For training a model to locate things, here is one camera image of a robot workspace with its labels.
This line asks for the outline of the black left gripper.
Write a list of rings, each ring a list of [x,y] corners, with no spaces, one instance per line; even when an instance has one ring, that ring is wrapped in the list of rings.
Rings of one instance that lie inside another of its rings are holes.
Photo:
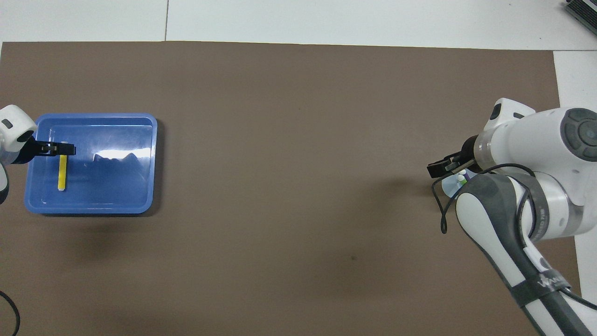
[[[26,164],[32,161],[36,156],[41,156],[46,153],[44,149],[45,142],[37,141],[33,137],[28,138],[23,147],[19,151],[17,157],[14,159],[14,164]],[[53,143],[47,147],[47,154],[49,156],[76,155],[76,146],[72,143]]]

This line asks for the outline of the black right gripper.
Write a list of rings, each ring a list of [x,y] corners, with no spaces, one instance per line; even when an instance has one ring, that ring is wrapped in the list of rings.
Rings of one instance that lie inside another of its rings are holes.
[[[442,178],[443,176],[455,175],[459,167],[471,171],[480,171],[480,166],[475,159],[475,142],[478,136],[469,137],[462,145],[457,156],[446,156],[436,162],[427,165],[427,172],[431,179]]]

